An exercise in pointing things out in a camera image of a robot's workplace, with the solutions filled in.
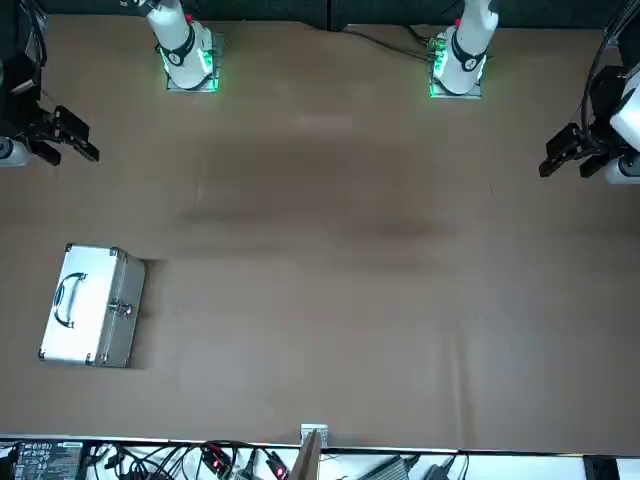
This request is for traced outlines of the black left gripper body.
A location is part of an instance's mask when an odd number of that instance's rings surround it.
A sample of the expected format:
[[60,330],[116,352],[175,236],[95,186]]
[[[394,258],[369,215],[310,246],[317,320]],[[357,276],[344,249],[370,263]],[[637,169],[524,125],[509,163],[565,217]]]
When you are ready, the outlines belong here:
[[625,141],[610,124],[610,117],[591,117],[582,125],[584,131],[584,154],[586,156],[613,153],[625,150]]

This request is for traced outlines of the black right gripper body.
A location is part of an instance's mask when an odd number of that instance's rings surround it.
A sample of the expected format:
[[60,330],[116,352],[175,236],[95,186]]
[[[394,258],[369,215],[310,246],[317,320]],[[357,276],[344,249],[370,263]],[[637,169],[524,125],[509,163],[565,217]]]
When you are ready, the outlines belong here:
[[37,103],[19,103],[15,108],[16,134],[14,139],[27,144],[29,141],[56,141],[58,139],[56,116]]

